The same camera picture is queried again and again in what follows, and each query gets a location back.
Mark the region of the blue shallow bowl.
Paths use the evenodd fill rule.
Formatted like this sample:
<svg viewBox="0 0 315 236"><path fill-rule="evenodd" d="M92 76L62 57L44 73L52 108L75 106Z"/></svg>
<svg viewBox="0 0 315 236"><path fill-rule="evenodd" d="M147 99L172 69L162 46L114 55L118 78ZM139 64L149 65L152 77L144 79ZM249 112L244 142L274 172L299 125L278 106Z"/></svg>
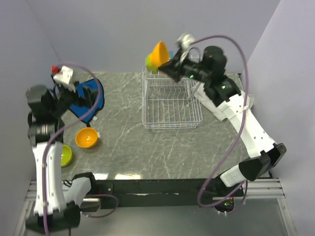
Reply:
<svg viewBox="0 0 315 236"><path fill-rule="evenodd" d="M168 53L169 53L169 60L173 59L174 57L173 51L169 51Z"/></svg>

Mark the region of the orange shallow bowl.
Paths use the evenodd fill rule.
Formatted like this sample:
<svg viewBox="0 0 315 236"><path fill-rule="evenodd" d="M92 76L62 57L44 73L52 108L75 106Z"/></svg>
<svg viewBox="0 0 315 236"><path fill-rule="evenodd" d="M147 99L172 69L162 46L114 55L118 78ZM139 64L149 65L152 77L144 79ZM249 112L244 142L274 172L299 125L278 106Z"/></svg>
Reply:
<svg viewBox="0 0 315 236"><path fill-rule="evenodd" d="M150 62L154 68L160 67L169 61L169 53L166 44L160 41L153 49L150 55Z"/></svg>

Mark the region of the white wire dish rack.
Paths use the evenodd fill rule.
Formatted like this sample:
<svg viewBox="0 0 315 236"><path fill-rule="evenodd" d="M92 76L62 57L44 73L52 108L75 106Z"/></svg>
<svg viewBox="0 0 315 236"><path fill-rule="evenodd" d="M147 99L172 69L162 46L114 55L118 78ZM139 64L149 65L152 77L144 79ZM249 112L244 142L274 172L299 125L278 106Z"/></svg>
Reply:
<svg viewBox="0 0 315 236"><path fill-rule="evenodd" d="M142 67L142 123L147 129L196 128L203 120L197 90L200 83Z"/></svg>

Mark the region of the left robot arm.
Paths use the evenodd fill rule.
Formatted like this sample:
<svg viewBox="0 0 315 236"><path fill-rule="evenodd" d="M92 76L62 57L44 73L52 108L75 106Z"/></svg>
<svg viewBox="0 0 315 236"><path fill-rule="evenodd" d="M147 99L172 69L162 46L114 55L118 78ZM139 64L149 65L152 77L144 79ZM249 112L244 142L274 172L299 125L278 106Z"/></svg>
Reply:
<svg viewBox="0 0 315 236"><path fill-rule="evenodd" d="M61 174L63 132L70 127L61 119L72 104L88 105L89 115L97 106L102 89L84 88L85 97L76 90L61 89L55 96L45 85L36 85L26 92L31 109L28 115L28 138L36 164L36 200L34 216L25 221L27 229L43 235L76 228L80 223L80 206L85 197L98 193L98 184L91 172L81 173L72 179L64 193Z"/></svg>

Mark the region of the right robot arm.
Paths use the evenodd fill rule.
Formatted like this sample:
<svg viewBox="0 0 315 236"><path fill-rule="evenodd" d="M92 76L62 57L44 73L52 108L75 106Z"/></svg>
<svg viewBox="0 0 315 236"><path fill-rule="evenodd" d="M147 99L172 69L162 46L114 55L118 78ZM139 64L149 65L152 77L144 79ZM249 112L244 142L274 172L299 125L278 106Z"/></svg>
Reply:
<svg viewBox="0 0 315 236"><path fill-rule="evenodd" d="M216 178L216 192L226 196L235 184L244 180L254 181L275 167L286 153L286 147L282 143L277 144L244 105L245 95L225 75L227 59L221 48L206 47L199 62L194 62L187 56L181 61L183 54L184 51L179 49L171 59L166 46L160 42L151 56L152 65L175 82L183 77L202 82L206 97L237 131L242 132L240 138L249 155L246 160Z"/></svg>

